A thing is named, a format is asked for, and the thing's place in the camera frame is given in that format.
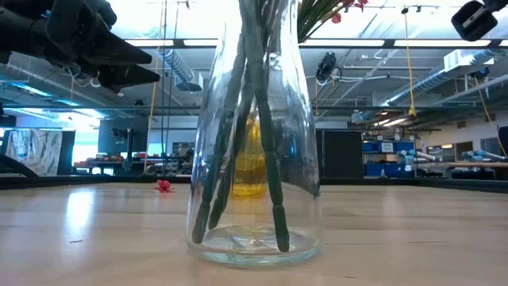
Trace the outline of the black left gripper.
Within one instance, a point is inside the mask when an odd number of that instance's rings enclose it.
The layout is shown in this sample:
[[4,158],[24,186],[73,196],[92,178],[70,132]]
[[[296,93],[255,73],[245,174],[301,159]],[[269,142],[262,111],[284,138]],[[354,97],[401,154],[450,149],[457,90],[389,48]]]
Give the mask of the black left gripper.
[[117,15],[108,1],[55,0],[51,4],[45,33],[60,51],[49,56],[49,62],[78,78],[98,78],[114,93],[160,80],[158,73],[132,65],[150,64],[149,54],[110,32]]

